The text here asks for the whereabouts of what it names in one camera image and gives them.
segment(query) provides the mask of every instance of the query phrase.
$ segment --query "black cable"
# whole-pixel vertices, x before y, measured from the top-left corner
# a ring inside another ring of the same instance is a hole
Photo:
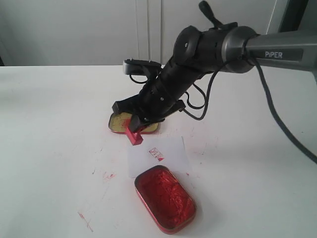
[[[185,92],[185,94],[187,95],[187,104],[190,108],[192,109],[195,109],[195,110],[199,110],[199,109],[202,109],[205,104],[206,104],[206,94],[205,92],[200,88],[198,87],[195,83],[193,83],[193,86],[201,93],[201,95],[204,97],[204,104],[202,106],[199,106],[199,107],[196,107],[194,105],[192,105],[190,102],[189,102],[189,93],[188,92]]]
[[[135,83],[137,83],[137,84],[144,84],[144,83],[146,83],[146,82],[147,82],[147,80],[142,81],[142,82],[139,82],[139,81],[135,80],[135,79],[132,77],[132,75],[131,75],[131,74],[129,74],[129,77],[130,77],[130,79],[131,79],[133,82],[135,82]]]
[[[240,59],[244,59],[246,60],[244,57],[240,57],[239,59],[233,59],[233,60],[229,60],[226,61],[222,64],[222,66],[220,66],[211,76],[209,84],[208,84],[208,88],[207,88],[207,95],[206,95],[206,102],[205,102],[205,108],[203,111],[203,114],[200,117],[196,117],[194,115],[192,115],[190,112],[188,112],[186,109],[184,109],[184,112],[189,115],[191,118],[195,119],[195,120],[202,120],[204,119],[206,113],[207,113],[207,109],[208,109],[208,103],[209,103],[209,97],[210,97],[210,92],[211,92],[211,86],[213,83],[214,78],[216,77],[216,75],[219,73],[219,71],[228,63],[233,62],[235,60],[240,60]],[[259,76],[260,76],[260,80],[266,95],[266,100],[267,100],[267,104],[268,104],[268,108],[274,118],[274,120],[276,121],[276,123],[278,124],[278,126],[281,128],[281,130],[284,132],[284,134],[287,136],[287,138],[303,153],[305,154],[308,158],[310,158],[312,161],[314,161],[317,164],[317,156],[315,154],[313,154],[309,149],[307,149],[292,133],[291,131],[287,128],[287,126],[284,124],[284,122],[282,121],[282,119],[279,117],[279,115],[277,114],[277,111],[274,107],[273,104],[273,100],[272,100],[272,96],[271,96],[271,92],[268,88],[268,85],[266,83],[265,77],[264,77],[264,73],[263,70],[259,64],[259,62],[255,59],[255,58],[248,58],[248,60],[251,60],[254,65],[256,66],[258,72],[259,72]]]
[[[309,149],[307,149],[298,139],[296,139],[296,137],[290,132],[290,130],[287,128],[287,126],[284,124],[282,119],[277,114],[277,111],[276,111],[276,109],[274,107],[274,104],[273,104],[271,92],[270,92],[270,90],[268,88],[268,85],[266,83],[266,80],[265,80],[265,77],[264,77],[264,74],[263,74],[263,70],[262,70],[259,62],[255,58],[251,58],[251,60],[253,61],[254,65],[256,66],[256,68],[257,68],[257,70],[259,72],[260,80],[261,80],[261,83],[262,83],[262,86],[263,86],[263,89],[264,89],[264,92],[265,92],[265,95],[266,95],[268,108],[271,111],[271,114],[272,114],[273,118],[275,119],[276,123],[282,129],[282,131],[287,136],[287,138],[290,141],[292,141],[292,143],[301,152],[303,152],[308,158],[310,158],[312,161],[314,161],[317,164],[317,156],[314,155]]]
[[[187,115],[189,115],[191,118],[195,119],[195,120],[202,120],[204,119],[207,110],[208,110],[208,104],[209,104],[209,97],[210,97],[210,92],[211,92],[211,86],[213,83],[214,78],[216,77],[216,75],[219,73],[219,71],[225,67],[227,64],[236,61],[237,59],[232,59],[232,60],[228,60],[226,62],[224,62],[211,76],[209,83],[208,83],[208,88],[207,88],[207,94],[206,94],[206,102],[205,102],[205,107],[204,107],[204,111],[202,113],[202,115],[200,117],[194,116],[193,114],[191,114],[189,111],[187,111],[186,109],[184,109],[184,113],[186,113]]]

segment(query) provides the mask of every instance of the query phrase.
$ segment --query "open tin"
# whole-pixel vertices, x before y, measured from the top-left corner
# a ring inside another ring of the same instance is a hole
[[[118,115],[111,114],[108,127],[112,132],[115,133],[125,133],[127,126],[130,123],[131,120],[131,114],[130,113],[120,113]],[[151,134],[157,131],[159,128],[159,123],[154,123],[144,130],[141,131],[141,134]]]
[[[167,167],[152,167],[138,175],[134,184],[148,212],[164,233],[174,234],[194,219],[194,200]]]

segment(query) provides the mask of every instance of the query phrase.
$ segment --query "red stamp mark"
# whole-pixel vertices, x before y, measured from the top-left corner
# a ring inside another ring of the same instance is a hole
[[[152,150],[149,150],[149,153],[158,161],[162,161],[164,159],[163,154],[157,148],[153,148]]]

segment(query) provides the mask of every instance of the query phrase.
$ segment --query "red stain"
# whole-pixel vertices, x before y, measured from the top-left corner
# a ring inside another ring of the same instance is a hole
[[[84,217],[84,215],[80,212],[77,212],[78,215],[80,216],[81,219],[83,219],[85,221],[85,223],[87,224],[87,228],[91,231],[91,232],[94,232],[94,230],[91,228],[91,226],[89,225],[90,221],[87,222],[86,218]]]
[[[111,175],[107,175],[107,176],[106,176],[106,172],[104,172],[104,180],[112,179],[112,178],[114,178],[115,176],[116,176],[115,174],[111,174]]]
[[[81,213],[78,213],[78,214],[79,214],[79,216],[81,217],[81,219],[85,219],[85,217],[84,217],[83,214],[81,214]]]

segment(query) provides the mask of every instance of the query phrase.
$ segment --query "white table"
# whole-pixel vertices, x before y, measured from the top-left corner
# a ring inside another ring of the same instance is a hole
[[[281,118],[316,154],[313,75],[264,73]],[[140,88],[121,66],[0,68],[1,238],[168,237],[128,177],[128,139],[107,128],[113,102]],[[276,125],[255,69],[220,73],[203,121],[175,113],[151,136],[183,136],[193,167],[176,174],[198,205],[178,236],[316,238],[317,165]]]

